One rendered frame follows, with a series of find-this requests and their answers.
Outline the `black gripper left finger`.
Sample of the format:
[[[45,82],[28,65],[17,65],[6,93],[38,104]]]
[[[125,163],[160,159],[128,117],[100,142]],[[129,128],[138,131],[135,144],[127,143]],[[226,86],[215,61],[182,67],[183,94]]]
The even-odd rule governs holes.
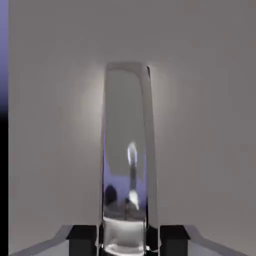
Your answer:
[[[56,235],[8,256],[97,256],[96,225],[63,225]]]

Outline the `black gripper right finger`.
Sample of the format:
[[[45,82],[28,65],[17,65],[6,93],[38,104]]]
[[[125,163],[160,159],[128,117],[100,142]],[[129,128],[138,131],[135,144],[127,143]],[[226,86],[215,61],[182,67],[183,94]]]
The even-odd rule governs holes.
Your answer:
[[[250,256],[201,235],[194,225],[161,225],[160,256]]]

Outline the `grey painted cabinet door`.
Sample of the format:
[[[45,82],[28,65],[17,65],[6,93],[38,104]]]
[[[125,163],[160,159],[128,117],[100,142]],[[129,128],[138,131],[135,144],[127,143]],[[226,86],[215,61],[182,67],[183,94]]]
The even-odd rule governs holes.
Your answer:
[[[9,0],[9,251],[99,220],[104,67],[150,67],[162,225],[256,256],[256,0]]]

